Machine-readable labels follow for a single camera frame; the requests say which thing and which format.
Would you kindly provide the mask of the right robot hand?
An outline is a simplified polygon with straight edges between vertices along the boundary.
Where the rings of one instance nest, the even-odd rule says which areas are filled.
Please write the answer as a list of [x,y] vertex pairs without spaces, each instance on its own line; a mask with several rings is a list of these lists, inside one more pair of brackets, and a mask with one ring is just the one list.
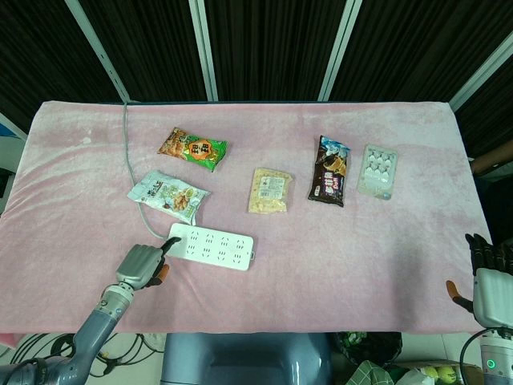
[[465,235],[471,252],[473,298],[464,298],[446,281],[451,301],[486,328],[512,328],[512,246],[492,245],[477,233]]

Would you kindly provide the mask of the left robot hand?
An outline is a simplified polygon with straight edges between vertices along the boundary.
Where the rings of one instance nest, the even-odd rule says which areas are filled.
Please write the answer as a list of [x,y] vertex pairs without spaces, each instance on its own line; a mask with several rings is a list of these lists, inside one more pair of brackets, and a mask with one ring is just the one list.
[[159,248],[134,245],[116,270],[118,282],[129,285],[134,291],[161,285],[170,270],[166,254],[180,241],[180,237],[172,237]]

